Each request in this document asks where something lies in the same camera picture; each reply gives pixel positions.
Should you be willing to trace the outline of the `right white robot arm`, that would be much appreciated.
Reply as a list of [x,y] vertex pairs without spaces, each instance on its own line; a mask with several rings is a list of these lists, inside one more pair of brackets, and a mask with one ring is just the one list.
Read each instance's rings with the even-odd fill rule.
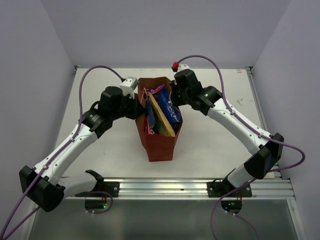
[[172,100],[178,106],[189,105],[195,111],[217,121],[233,134],[248,150],[251,157],[232,170],[219,184],[227,196],[235,196],[241,186],[256,178],[263,179],[280,160],[284,141],[281,134],[272,135],[259,128],[246,117],[240,117],[249,125],[246,127],[237,118],[238,111],[227,107],[223,94],[213,86],[203,87],[188,65],[174,69],[171,82]]

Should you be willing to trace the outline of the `red paper bag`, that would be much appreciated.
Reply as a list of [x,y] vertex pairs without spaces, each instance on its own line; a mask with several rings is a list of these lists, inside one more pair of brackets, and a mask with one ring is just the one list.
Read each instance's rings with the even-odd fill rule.
[[[171,80],[167,77],[139,78],[138,79],[138,100],[145,105],[143,98],[143,89],[155,89],[161,85],[171,92]],[[139,138],[142,146],[146,150],[150,162],[171,161],[174,155],[174,148],[178,140],[183,122],[180,121],[174,128],[176,135],[174,137],[163,134],[148,134],[146,130],[146,114],[141,115],[135,120]]]

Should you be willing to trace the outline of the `tan popcorn chips bag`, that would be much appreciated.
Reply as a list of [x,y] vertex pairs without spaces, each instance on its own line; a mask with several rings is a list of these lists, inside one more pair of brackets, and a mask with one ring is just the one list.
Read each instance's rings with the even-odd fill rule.
[[151,93],[148,94],[148,99],[149,102],[153,108],[153,110],[155,111],[159,121],[161,122],[164,132],[165,132],[165,136],[167,137],[175,137],[176,133],[174,131],[174,129],[172,128],[171,124],[169,123],[167,117],[165,116],[165,114],[163,113],[162,109],[160,108],[159,104],[157,103],[156,99],[153,97],[153,95]]

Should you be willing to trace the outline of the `pink Real chips bag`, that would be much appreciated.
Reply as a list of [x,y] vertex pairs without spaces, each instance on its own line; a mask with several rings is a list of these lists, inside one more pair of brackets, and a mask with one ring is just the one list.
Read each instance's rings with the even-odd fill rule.
[[146,135],[154,135],[155,134],[155,132],[154,132],[153,128],[151,127],[147,117],[144,118],[144,133]]

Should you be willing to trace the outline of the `small dark blue snack bag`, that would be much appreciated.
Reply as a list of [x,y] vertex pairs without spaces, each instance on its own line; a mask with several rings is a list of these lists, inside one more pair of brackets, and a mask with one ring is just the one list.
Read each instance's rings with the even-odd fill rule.
[[154,117],[154,113],[153,113],[153,109],[151,106],[151,103],[149,101],[149,98],[147,95],[144,95],[144,100],[145,100],[145,109],[147,112],[147,119],[148,119],[148,123],[150,125],[151,128],[153,128],[156,125],[156,120]]

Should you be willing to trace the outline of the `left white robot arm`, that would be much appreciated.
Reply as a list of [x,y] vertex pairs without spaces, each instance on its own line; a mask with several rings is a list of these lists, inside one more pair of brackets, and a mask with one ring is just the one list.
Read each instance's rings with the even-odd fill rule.
[[72,182],[63,183],[62,176],[78,156],[120,118],[136,120],[144,114],[134,87],[108,86],[91,108],[84,112],[71,134],[46,159],[34,167],[19,171],[22,192],[45,212],[54,210],[64,198],[89,192],[103,193],[103,177],[87,170]]

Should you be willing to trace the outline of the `purple candy bag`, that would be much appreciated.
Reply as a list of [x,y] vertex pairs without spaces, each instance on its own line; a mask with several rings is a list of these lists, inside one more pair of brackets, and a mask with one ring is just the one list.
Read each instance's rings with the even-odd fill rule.
[[161,84],[156,88],[144,88],[143,93],[145,93],[146,95],[158,95],[164,87],[165,85]]

